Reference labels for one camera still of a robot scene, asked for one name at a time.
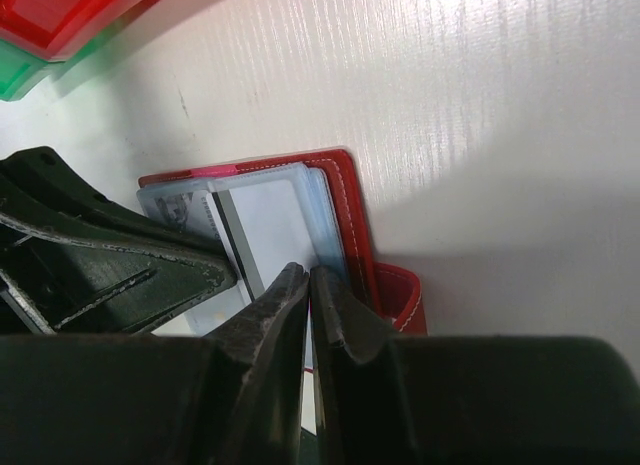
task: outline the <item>red container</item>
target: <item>red container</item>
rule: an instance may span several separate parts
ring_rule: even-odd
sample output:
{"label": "red container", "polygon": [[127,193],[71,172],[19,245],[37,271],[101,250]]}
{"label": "red container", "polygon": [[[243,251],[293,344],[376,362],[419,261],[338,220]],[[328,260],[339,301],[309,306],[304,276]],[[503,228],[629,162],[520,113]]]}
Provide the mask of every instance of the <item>red container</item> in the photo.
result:
{"label": "red container", "polygon": [[44,60],[67,60],[140,1],[0,0],[0,38]]}

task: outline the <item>white surface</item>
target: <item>white surface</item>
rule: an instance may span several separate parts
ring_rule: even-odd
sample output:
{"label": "white surface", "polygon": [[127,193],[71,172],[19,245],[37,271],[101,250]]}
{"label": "white surface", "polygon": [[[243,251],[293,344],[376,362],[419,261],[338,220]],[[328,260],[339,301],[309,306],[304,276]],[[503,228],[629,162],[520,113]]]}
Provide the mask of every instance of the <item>white surface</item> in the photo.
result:
{"label": "white surface", "polygon": [[164,0],[0,104],[0,149],[137,208],[143,174],[346,146],[434,333],[596,335],[638,372],[639,43],[640,0]]}

